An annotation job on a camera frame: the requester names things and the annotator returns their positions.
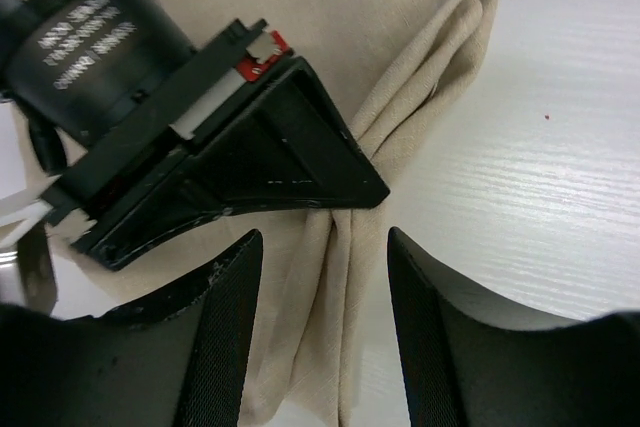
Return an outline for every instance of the folded napkin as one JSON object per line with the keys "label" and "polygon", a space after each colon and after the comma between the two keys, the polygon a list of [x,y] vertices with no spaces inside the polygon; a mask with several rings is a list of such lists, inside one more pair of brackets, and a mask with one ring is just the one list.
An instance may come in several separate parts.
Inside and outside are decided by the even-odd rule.
{"label": "folded napkin", "polygon": [[[482,63],[497,0],[158,0],[201,46],[230,21],[264,17],[317,70],[354,137],[394,181]],[[42,179],[16,115],[28,183]],[[71,156],[81,150],[65,139]],[[125,302],[211,259],[248,230],[264,235],[264,271],[240,425],[268,422],[285,397],[328,426],[349,425],[354,339],[371,269],[385,246],[384,204],[225,218],[124,271],[66,252]]]}

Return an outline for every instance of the red component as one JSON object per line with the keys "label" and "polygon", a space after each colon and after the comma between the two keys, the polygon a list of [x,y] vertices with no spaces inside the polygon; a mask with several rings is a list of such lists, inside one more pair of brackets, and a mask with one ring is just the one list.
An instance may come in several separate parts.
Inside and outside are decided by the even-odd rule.
{"label": "red component", "polygon": [[278,60],[280,60],[280,58],[284,54],[291,50],[291,47],[289,47],[289,45],[285,42],[285,40],[278,32],[269,32],[268,35],[273,37],[273,40],[280,53],[273,54],[264,64],[258,64],[258,62],[256,62],[256,60],[250,55],[247,55],[244,59],[242,59],[242,61],[238,65],[236,65],[236,70],[240,75],[242,75],[242,77],[245,78],[247,82],[255,82],[256,80],[258,80],[265,72],[267,72],[271,68],[273,64],[278,62]]}

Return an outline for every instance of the white part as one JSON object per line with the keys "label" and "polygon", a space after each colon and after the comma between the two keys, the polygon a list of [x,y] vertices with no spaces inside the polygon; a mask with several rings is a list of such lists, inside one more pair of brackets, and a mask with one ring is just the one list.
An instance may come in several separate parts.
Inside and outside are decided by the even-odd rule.
{"label": "white part", "polygon": [[16,249],[0,250],[0,301],[12,305],[28,304]]}
{"label": "white part", "polygon": [[258,64],[262,65],[266,64],[274,55],[278,55],[280,47],[271,34],[264,32],[247,48],[247,52],[256,59]]}
{"label": "white part", "polygon": [[175,123],[171,124],[180,137],[190,140],[194,131],[209,118],[229,97],[245,83],[235,69],[227,72],[211,89],[191,106]]}
{"label": "white part", "polygon": [[15,245],[51,211],[52,207],[40,199],[40,194],[55,179],[0,199],[0,249]]}
{"label": "white part", "polygon": [[51,227],[51,236],[59,237],[67,244],[73,244],[80,237],[89,232],[96,221],[80,209],[69,213],[58,225]]}

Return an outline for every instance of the fabric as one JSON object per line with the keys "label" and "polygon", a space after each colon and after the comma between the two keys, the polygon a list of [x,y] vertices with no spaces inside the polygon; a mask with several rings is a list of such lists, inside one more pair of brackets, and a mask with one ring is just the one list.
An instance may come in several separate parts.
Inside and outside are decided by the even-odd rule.
{"label": "fabric", "polygon": [[[472,82],[497,0],[158,0],[196,45],[234,18],[264,17],[318,72],[393,191],[432,120]],[[28,182],[42,179],[18,116]],[[67,139],[73,157],[77,146]],[[265,258],[239,425],[271,419],[289,396],[331,427],[349,425],[361,300],[380,265],[385,205],[226,218],[113,274],[73,256],[122,302],[219,254],[252,228]]]}

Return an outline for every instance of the black textured surface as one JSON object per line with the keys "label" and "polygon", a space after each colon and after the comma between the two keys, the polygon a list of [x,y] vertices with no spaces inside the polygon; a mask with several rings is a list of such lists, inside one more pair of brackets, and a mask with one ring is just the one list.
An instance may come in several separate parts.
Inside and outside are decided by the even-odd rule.
{"label": "black textured surface", "polygon": [[[640,425],[640,314],[505,328],[517,320],[509,309],[532,328],[544,319],[454,273],[397,229],[389,276],[413,427]],[[501,308],[493,321],[487,306]]]}
{"label": "black textured surface", "polygon": [[411,425],[466,425],[438,293],[407,255],[403,243],[389,242],[389,283]]}
{"label": "black textured surface", "polygon": [[0,306],[0,426],[235,427],[262,238],[100,319]]}

